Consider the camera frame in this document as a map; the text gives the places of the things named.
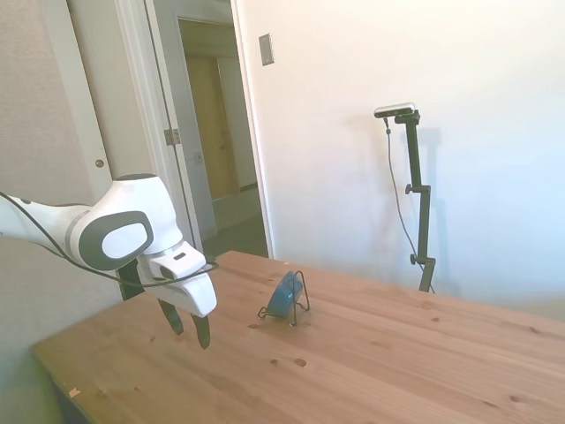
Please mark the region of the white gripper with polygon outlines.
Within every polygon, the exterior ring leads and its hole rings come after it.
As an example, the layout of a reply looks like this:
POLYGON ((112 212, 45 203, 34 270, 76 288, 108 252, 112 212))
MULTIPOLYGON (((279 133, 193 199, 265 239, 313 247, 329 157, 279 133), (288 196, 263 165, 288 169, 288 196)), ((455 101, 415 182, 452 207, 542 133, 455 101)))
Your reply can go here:
POLYGON ((159 253, 147 256, 147 277, 163 278, 163 285, 148 287, 149 294, 158 298, 161 310, 176 335, 185 329, 175 307, 191 313, 200 347, 206 350, 211 343, 209 315, 217 306, 215 289, 206 270, 205 256, 186 241, 159 253))

